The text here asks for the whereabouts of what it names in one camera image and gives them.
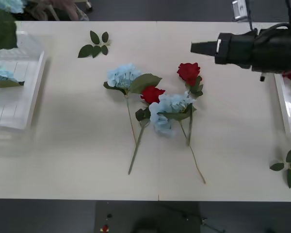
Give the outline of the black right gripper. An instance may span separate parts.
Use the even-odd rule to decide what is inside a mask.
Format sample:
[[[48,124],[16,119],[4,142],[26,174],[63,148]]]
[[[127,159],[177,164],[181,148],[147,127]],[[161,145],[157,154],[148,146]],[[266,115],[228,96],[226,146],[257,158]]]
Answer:
[[[233,64],[241,68],[250,68],[253,46],[254,31],[239,35],[220,33],[217,41],[192,43],[191,52],[215,56],[215,63],[219,65]]]

